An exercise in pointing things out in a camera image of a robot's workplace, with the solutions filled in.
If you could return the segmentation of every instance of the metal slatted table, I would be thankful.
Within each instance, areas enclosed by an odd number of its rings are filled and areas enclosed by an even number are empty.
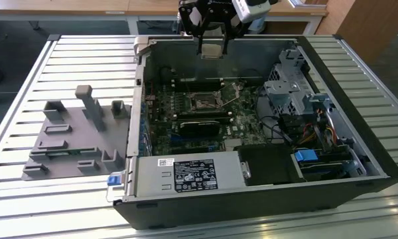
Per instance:
[[[398,164],[398,100],[348,44],[308,37]],[[398,184],[334,210],[137,231],[107,201],[107,176],[24,182],[21,170],[44,121],[47,100],[79,107],[79,84],[101,105],[130,104],[134,36],[63,36],[48,41],[0,125],[0,238],[385,238],[398,236]],[[316,75],[316,85],[324,86]]]

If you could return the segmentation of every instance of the red wire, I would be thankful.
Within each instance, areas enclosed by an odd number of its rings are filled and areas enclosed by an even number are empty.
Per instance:
[[[308,123],[305,126],[304,126],[304,129],[302,129],[302,137],[305,137],[305,130],[306,130],[306,127],[313,125],[312,123]]]

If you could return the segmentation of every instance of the blue tab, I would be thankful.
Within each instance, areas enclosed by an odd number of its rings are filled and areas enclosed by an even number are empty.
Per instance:
[[[121,185],[121,176],[109,176],[108,178],[108,186]]]
[[[318,160],[316,151],[312,149],[306,149],[306,150],[298,150],[294,153],[294,157],[297,158],[297,161],[316,161]]]

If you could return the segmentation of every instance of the wooden cabinet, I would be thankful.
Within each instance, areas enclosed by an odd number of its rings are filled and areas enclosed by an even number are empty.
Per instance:
[[[372,63],[398,34],[398,0],[329,0],[317,34],[340,34]]]

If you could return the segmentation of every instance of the motherboard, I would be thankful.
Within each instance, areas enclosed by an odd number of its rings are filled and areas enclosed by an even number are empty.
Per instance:
[[[257,86],[241,79],[180,79],[146,87],[152,155],[233,151],[266,142],[254,111]]]

